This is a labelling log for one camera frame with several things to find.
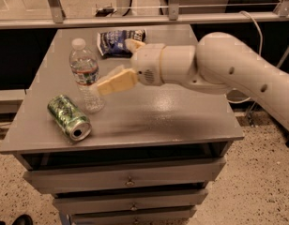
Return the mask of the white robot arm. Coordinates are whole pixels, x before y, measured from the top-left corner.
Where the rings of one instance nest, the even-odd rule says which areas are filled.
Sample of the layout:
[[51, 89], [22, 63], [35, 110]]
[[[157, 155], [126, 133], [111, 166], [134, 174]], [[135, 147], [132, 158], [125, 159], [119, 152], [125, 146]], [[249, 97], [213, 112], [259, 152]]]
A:
[[245, 43], [215, 32], [196, 45], [167, 46], [125, 41], [130, 68], [118, 66], [99, 79], [92, 91], [101, 96], [129, 90], [137, 83], [178, 84], [187, 89], [225, 94], [236, 89], [258, 103], [289, 131], [289, 74], [268, 63]]

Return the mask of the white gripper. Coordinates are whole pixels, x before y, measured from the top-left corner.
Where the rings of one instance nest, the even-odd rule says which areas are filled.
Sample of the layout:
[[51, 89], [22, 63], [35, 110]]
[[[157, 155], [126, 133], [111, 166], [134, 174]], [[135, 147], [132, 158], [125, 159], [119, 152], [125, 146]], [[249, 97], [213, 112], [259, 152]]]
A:
[[107, 96], [126, 91], [133, 88], [138, 80], [143, 85], [163, 85], [160, 58], [165, 45], [162, 43], [145, 45], [144, 42], [132, 38], [126, 39], [125, 44], [127, 49], [134, 53], [130, 59], [132, 68], [121, 65], [111, 70], [89, 87], [92, 95]]

